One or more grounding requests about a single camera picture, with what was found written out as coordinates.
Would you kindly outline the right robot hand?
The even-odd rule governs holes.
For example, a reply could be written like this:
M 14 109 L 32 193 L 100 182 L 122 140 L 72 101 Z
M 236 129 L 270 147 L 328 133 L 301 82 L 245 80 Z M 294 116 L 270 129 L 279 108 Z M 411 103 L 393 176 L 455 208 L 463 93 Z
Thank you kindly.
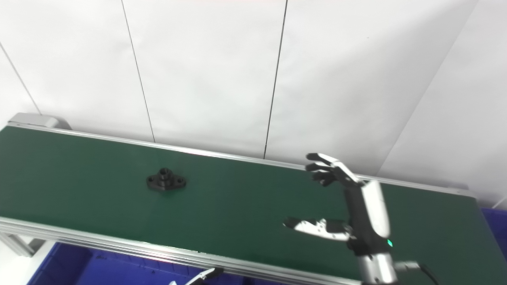
M 389 254 L 391 224 L 378 180 L 363 180 L 339 159 L 322 153 L 309 153 L 311 164 L 305 170 L 322 186 L 337 181 L 344 186 L 349 221 L 298 219 L 288 217 L 284 226 L 304 234 L 346 242 L 356 256 Z

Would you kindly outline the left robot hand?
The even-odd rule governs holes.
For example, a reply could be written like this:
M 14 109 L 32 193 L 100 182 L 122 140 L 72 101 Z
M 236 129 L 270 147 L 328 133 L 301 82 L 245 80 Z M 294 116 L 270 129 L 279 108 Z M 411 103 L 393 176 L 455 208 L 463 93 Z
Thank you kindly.
M 208 270 L 202 271 L 193 278 L 191 278 L 185 285 L 202 285 L 205 280 L 213 279 L 223 274 L 224 269 L 215 267 Z

